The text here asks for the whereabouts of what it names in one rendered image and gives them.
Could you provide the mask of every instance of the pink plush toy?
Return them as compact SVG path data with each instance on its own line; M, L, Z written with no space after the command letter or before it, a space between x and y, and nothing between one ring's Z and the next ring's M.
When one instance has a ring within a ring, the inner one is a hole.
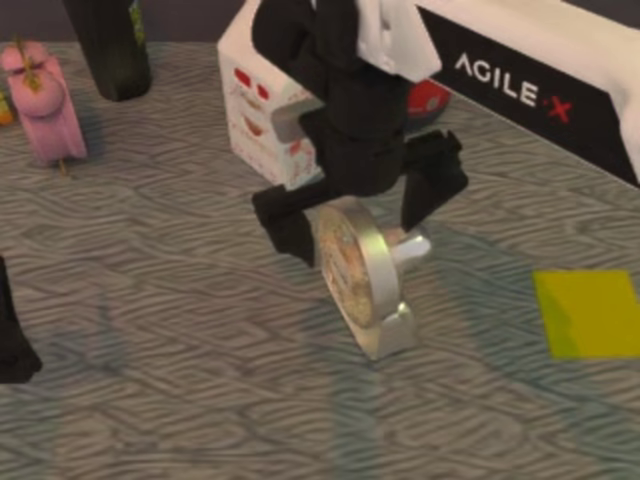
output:
M11 98L42 166L86 158L87 147L58 60L37 42L16 42L0 57Z

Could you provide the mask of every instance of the red x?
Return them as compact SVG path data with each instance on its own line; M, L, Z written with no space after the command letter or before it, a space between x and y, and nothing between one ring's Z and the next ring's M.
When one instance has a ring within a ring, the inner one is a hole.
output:
M571 110L571 103L566 102L562 103L560 99L556 96L551 97L551 101L553 102L553 110L549 112L550 117L560 117L562 123L569 123L569 115L567 112Z

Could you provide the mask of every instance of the yellow sticky note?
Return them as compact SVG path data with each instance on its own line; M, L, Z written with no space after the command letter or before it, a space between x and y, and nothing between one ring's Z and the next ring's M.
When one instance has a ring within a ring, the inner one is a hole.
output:
M534 283L554 357L640 357L640 304L627 272L539 271Z

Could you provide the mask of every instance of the clock face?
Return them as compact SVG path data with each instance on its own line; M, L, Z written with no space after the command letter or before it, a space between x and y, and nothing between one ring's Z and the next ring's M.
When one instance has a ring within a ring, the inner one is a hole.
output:
M334 208L323 208L316 221L322 271L335 301L355 325L373 325L374 304L369 275L355 232Z

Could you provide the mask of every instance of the gray wood grain surface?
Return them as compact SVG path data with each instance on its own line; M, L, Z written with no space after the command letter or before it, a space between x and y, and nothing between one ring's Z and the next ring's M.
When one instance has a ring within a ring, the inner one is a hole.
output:
M252 215L266 182L229 151L214 46L151 45L123 104L52 50L92 155L61 178L0 130L0 251L45 363L0 386L0 479L640 478L639 363L551 360L531 280L638 280L637 192L454 101L471 186L407 282L420 346L372 366ZM390 222L398 191L370 205Z

